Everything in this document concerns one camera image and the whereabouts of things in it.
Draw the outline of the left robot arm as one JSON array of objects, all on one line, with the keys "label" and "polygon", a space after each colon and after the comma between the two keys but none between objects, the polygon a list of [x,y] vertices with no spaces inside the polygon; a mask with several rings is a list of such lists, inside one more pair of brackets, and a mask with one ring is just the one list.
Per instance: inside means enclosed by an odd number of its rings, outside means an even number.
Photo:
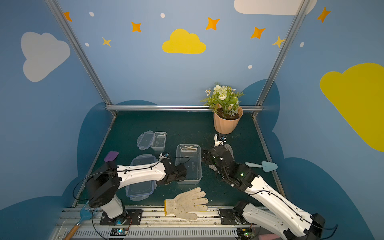
[{"label": "left robot arm", "polygon": [[107,162],[90,175],[86,182],[88,203],[90,208],[103,210],[107,225],[125,225],[129,215],[116,195],[119,189],[147,181],[167,185],[174,181],[183,181],[186,177],[186,167],[183,164],[176,166],[167,158],[140,166],[121,166],[115,161]]}]

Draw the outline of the large lunch box lid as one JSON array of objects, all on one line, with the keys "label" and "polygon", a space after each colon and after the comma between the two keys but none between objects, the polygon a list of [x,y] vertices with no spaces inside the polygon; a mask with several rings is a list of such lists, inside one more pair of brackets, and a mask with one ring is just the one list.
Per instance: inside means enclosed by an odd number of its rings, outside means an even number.
[{"label": "large lunch box lid", "polygon": [[[154,164],[158,160],[151,154],[140,155],[132,160],[131,166]],[[148,198],[156,189],[156,181],[146,181],[126,186],[126,196],[131,201],[142,201]]]}]

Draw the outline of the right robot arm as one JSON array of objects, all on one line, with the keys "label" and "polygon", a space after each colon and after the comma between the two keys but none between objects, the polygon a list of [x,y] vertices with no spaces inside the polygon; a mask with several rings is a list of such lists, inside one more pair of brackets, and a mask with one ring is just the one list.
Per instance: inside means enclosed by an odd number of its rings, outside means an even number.
[{"label": "right robot arm", "polygon": [[237,163],[225,145],[204,150],[202,162],[220,174],[225,183],[256,199],[268,210],[251,203],[238,202],[234,211],[248,223],[259,225],[283,240],[319,240],[325,229],[325,219],[310,214],[292,204],[275,191],[250,166]]}]

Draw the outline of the small clear lunch box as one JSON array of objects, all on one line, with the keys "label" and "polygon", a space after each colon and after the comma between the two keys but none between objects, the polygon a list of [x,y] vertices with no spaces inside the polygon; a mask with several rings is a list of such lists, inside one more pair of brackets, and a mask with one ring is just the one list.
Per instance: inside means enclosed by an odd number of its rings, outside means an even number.
[{"label": "small clear lunch box", "polygon": [[166,132],[155,132],[154,140],[152,143],[152,149],[154,151],[163,152],[166,146],[167,133]]}]

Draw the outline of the large clear lunch box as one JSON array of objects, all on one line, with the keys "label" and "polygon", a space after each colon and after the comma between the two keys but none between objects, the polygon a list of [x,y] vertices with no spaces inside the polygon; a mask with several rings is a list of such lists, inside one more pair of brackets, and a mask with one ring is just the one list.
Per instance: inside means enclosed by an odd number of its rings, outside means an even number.
[{"label": "large clear lunch box", "polygon": [[177,146],[176,165],[183,164],[187,169],[186,179],[180,185],[197,185],[202,179],[202,151],[199,145],[181,144]]}]

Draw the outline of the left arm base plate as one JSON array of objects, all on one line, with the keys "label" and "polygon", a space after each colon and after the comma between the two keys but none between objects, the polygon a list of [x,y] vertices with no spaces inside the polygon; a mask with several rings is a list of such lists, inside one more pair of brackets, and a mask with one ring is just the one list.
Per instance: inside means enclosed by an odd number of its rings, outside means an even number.
[{"label": "left arm base plate", "polygon": [[101,226],[138,226],[141,223],[143,210],[123,210],[123,213],[113,219],[103,212],[100,220]]}]

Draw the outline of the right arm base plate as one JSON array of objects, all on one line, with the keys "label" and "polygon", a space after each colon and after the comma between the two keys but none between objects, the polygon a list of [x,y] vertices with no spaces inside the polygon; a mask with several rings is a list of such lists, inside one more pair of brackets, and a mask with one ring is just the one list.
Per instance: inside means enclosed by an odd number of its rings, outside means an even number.
[{"label": "right arm base plate", "polygon": [[233,209],[219,209],[218,213],[222,225],[243,225],[245,223],[243,216]]}]

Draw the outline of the small lunch box lid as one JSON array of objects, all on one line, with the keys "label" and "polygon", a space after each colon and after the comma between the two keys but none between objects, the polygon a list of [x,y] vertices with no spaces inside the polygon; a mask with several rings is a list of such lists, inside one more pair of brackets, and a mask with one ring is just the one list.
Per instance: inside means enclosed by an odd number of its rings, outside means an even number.
[{"label": "small lunch box lid", "polygon": [[139,150],[144,151],[149,149],[154,141],[155,133],[153,131],[147,131],[142,134],[137,139],[137,147]]}]

